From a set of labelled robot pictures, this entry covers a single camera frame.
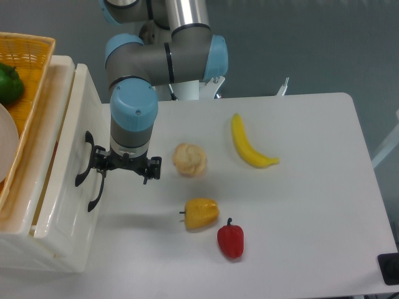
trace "white plate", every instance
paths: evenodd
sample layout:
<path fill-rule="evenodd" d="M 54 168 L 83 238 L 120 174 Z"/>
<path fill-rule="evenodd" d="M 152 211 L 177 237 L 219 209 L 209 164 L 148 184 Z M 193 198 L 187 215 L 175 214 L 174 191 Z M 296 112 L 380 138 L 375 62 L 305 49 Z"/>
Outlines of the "white plate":
<path fill-rule="evenodd" d="M 7 176 L 14 162 L 19 136 L 10 113 L 0 104 L 0 182 Z"/>

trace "yellow bell pepper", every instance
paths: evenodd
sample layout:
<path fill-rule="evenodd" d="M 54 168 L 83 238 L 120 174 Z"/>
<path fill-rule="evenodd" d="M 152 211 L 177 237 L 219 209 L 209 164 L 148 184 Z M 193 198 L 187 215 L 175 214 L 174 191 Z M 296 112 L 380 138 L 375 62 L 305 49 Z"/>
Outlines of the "yellow bell pepper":
<path fill-rule="evenodd" d="M 180 212 L 185 215 L 185 225 L 187 229 L 197 229 L 214 222 L 219 216 L 218 203 L 209 198 L 194 198 L 185 205 L 185 211 Z"/>

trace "green bell pepper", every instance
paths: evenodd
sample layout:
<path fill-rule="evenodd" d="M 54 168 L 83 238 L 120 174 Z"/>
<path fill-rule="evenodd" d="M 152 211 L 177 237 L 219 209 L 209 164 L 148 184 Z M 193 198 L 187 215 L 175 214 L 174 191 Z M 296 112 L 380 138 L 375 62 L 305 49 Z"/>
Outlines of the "green bell pepper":
<path fill-rule="evenodd" d="M 15 67 L 0 62 L 0 103 L 11 104 L 24 93 L 24 83 L 19 78 Z"/>

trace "toy food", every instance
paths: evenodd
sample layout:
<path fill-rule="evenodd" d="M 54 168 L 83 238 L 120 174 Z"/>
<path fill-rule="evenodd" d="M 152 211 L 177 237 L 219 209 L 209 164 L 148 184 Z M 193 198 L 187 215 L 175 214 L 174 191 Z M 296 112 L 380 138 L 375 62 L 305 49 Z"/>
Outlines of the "toy food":
<path fill-rule="evenodd" d="M 198 145 L 181 143 L 176 147 L 172 161 L 179 173 L 187 176 L 198 176 L 206 168 L 206 153 Z"/>
<path fill-rule="evenodd" d="M 24 84 L 15 67 L 0 62 L 0 103 L 11 104 L 24 93 Z"/>
<path fill-rule="evenodd" d="M 218 203 L 209 198 L 190 199 L 185 205 L 185 211 L 180 212 L 180 214 L 185 215 L 187 229 L 197 229 L 214 222 L 218 218 Z"/>
<path fill-rule="evenodd" d="M 238 113 L 231 119 L 231 133 L 237 152 L 248 164 L 256 168 L 265 168 L 279 163 L 279 158 L 269 158 L 254 150 L 247 139 L 243 120 Z"/>
<path fill-rule="evenodd" d="M 218 243 L 225 256 L 236 259 L 244 252 L 244 231 L 238 225 L 231 225 L 231 221 L 229 218 L 227 225 L 218 231 Z"/>

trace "blue joint cap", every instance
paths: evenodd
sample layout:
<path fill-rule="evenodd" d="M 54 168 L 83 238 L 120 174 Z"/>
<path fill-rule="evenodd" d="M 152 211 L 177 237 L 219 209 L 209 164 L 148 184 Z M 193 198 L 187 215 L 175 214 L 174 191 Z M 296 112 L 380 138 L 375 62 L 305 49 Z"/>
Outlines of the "blue joint cap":
<path fill-rule="evenodd" d="M 127 33 L 121 33 L 111 37 L 105 46 L 105 64 L 107 64 L 107 59 L 114 50 L 119 48 L 121 45 L 125 45 L 130 42 L 136 42 L 138 44 L 144 45 L 144 42 L 141 38 Z"/>
<path fill-rule="evenodd" d="M 105 6 L 104 0 L 99 0 L 100 3 L 100 7 L 102 10 L 102 13 L 105 17 L 105 20 L 107 20 L 108 23 L 112 24 L 112 25 L 121 25 L 121 23 L 118 23 L 110 14 L 110 12 L 108 11 L 107 7 Z"/>
<path fill-rule="evenodd" d="M 143 79 L 119 82 L 111 96 L 111 116 L 123 129 L 140 132 L 154 124 L 158 114 L 158 95 Z"/>
<path fill-rule="evenodd" d="M 223 36 L 212 36 L 204 80 L 226 74 L 229 67 L 229 54 Z"/>

